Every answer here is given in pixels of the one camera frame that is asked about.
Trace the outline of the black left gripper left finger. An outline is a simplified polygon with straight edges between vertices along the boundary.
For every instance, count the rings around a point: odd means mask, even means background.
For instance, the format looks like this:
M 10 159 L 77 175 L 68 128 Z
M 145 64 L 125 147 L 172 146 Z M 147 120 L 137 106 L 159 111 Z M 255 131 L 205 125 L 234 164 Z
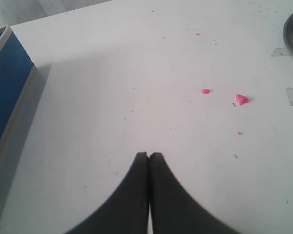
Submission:
M 69 234 L 146 234 L 149 215 L 149 158 L 137 153 L 113 194 Z

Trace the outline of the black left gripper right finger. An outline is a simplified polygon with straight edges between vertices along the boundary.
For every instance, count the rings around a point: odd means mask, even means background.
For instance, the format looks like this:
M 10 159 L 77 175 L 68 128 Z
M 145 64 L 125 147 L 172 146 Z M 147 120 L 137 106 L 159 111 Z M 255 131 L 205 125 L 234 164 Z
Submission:
M 178 182 L 164 156 L 149 157 L 152 228 L 155 234 L 236 234 L 198 204 Z

